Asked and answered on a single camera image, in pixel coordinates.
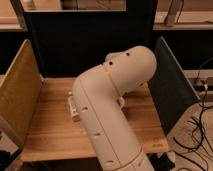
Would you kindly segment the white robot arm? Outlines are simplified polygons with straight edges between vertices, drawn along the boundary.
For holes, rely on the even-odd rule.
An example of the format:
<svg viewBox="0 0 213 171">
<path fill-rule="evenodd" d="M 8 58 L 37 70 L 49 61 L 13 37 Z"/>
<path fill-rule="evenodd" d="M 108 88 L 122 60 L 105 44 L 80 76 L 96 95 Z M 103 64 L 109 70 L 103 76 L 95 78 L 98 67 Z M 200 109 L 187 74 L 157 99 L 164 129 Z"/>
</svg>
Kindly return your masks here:
<svg viewBox="0 0 213 171">
<path fill-rule="evenodd" d="M 153 52 L 136 46 L 109 54 L 75 79 L 74 104 L 104 171 L 154 171 L 120 100 L 149 81 L 156 67 Z"/>
</svg>

